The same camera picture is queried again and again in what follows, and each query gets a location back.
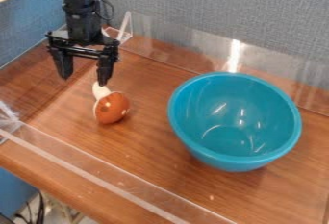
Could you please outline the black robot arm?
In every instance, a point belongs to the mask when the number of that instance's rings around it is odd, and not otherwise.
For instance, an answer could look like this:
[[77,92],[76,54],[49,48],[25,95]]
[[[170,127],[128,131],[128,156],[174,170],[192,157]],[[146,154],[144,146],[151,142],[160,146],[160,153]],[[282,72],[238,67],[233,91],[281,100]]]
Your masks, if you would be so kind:
[[120,42],[102,32],[100,3],[103,0],[63,0],[67,29],[48,31],[48,50],[61,79],[73,73],[73,57],[98,61],[99,86],[104,86],[114,74]]

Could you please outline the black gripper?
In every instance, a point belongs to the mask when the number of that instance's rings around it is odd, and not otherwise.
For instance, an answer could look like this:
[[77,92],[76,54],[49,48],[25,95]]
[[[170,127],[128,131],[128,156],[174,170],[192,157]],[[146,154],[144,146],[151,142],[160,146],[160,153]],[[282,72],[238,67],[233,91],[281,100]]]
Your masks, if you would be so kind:
[[120,42],[99,32],[91,41],[69,38],[67,30],[47,33],[48,50],[53,59],[57,74],[67,80],[73,73],[73,58],[83,57],[98,61],[98,83],[104,86],[112,78],[118,62],[118,46]]

